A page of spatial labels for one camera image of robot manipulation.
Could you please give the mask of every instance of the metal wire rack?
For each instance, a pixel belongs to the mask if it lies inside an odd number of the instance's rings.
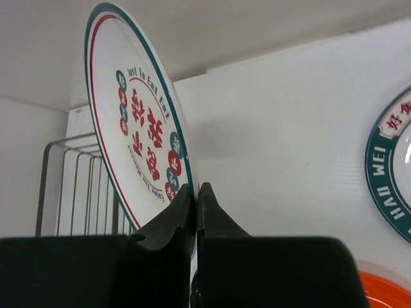
[[[48,178],[50,172],[56,171],[59,183]],[[133,231],[134,227],[119,207],[96,134],[50,142],[43,155],[35,236],[131,234]]]

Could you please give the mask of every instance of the orange object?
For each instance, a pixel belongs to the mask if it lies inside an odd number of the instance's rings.
[[[411,293],[388,280],[360,273],[371,308],[411,308]]]

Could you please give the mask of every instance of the green-rimmed plate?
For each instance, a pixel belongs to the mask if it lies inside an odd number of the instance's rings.
[[[365,175],[390,225],[411,243],[411,87],[394,98],[372,128]]]
[[[107,171],[134,227],[156,217],[182,184],[198,196],[187,125],[174,87],[138,23],[99,4],[85,34],[85,73]]]

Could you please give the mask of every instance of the red line on plate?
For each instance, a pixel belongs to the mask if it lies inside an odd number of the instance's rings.
[[[96,126],[97,126],[97,130],[98,130],[98,134],[100,135],[101,145],[102,145],[104,154],[105,154],[105,156],[106,156],[106,158],[107,158],[107,163],[108,163],[108,165],[109,165],[109,168],[110,168],[110,170],[111,170],[111,173],[113,174],[113,179],[114,179],[114,181],[115,181],[115,183],[116,183],[116,185],[117,185],[118,191],[119,191],[121,197],[123,198],[124,203],[125,203],[128,211],[129,211],[130,215],[132,216],[132,218],[133,218],[134,221],[136,222],[137,227],[141,228],[141,226],[140,226],[139,222],[137,221],[136,217],[134,216],[133,212],[130,210],[130,207],[128,206],[127,200],[126,200],[126,198],[124,198],[123,191],[121,191],[120,185],[118,184],[116,175],[115,175],[114,172],[113,172],[113,168],[112,168],[112,166],[111,166],[111,162],[110,162],[109,156],[107,155],[107,150],[106,150],[106,148],[105,148],[105,144],[104,144],[104,141],[103,141],[103,137],[102,137],[102,135],[101,135],[100,124],[99,124],[99,122],[98,122],[97,112],[95,111],[95,110],[96,110],[96,101],[95,101],[95,99],[94,99],[94,84],[93,84],[93,80],[92,80],[92,56],[93,56],[94,41],[95,41],[95,39],[96,39],[97,30],[98,30],[98,28],[101,26],[101,24],[102,24],[104,21],[106,21],[107,19],[117,19],[117,20],[119,20],[119,21],[122,21],[119,17],[117,17],[117,16],[115,16],[115,15],[104,15],[104,16],[97,22],[96,26],[94,27],[93,33],[92,33],[91,46],[90,46],[90,83],[91,83],[92,103],[93,103],[93,106],[94,106],[94,116],[95,116],[95,118],[96,118]]]

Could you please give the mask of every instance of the white ceiling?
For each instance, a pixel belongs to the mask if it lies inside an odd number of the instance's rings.
[[[87,102],[83,37],[99,0],[2,0],[0,96],[66,110]],[[410,0],[117,0],[172,80],[411,15]]]

